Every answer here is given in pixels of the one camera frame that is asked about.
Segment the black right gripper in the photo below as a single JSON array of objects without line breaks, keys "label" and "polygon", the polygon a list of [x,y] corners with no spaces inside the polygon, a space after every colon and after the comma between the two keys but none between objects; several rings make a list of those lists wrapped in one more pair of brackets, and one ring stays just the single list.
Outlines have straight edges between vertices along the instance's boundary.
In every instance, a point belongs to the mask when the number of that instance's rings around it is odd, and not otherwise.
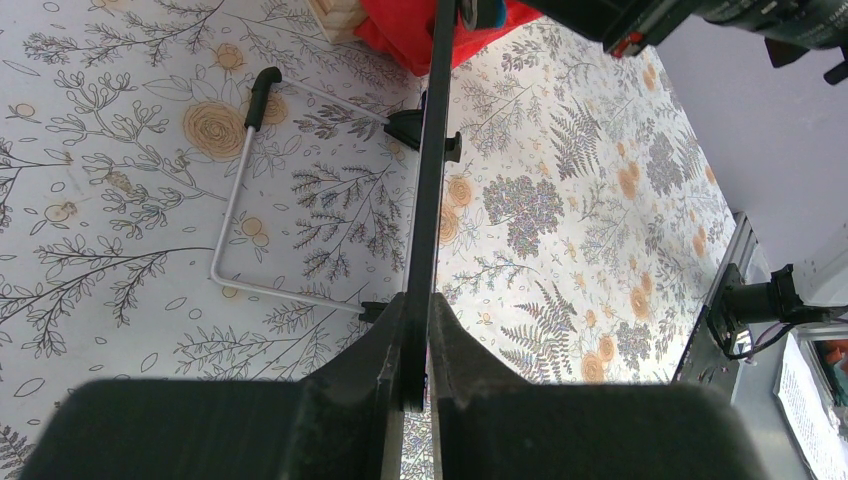
[{"label": "black right gripper", "polygon": [[525,5],[606,54],[634,57],[664,41],[701,6],[698,0],[526,0]]}]

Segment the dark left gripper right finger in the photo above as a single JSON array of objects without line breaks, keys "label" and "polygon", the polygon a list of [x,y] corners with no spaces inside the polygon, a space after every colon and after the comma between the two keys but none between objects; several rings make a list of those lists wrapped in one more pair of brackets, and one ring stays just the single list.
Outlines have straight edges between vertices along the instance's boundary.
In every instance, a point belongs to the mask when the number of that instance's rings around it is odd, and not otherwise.
[{"label": "dark left gripper right finger", "polygon": [[707,388],[530,383],[441,294],[429,343],[439,479],[766,477],[740,416]]}]

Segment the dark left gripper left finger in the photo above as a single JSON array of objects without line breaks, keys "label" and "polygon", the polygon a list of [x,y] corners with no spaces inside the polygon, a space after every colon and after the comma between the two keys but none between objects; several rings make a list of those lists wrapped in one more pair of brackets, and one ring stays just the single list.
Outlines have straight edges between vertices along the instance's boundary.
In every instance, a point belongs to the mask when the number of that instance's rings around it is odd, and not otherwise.
[{"label": "dark left gripper left finger", "polygon": [[396,295],[361,338],[295,382],[97,380],[52,417],[25,479],[395,479]]}]

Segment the blue black whiteboard eraser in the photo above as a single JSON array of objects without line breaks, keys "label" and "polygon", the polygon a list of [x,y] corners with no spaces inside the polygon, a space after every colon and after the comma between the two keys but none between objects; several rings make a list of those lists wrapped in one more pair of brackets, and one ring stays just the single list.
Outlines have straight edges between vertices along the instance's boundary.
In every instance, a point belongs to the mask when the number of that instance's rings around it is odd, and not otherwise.
[{"label": "blue black whiteboard eraser", "polygon": [[468,31],[500,29],[507,20],[504,0],[460,0],[459,14]]}]

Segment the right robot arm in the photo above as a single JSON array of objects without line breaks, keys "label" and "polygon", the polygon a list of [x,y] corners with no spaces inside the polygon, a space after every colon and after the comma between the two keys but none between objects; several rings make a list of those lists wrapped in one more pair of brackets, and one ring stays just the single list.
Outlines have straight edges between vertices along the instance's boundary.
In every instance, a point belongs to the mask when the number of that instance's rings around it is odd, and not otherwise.
[{"label": "right robot arm", "polygon": [[685,20],[697,17],[764,39],[774,68],[813,50],[847,54],[844,0],[579,0],[528,1],[529,7],[584,38],[606,54],[634,57],[657,47]]}]

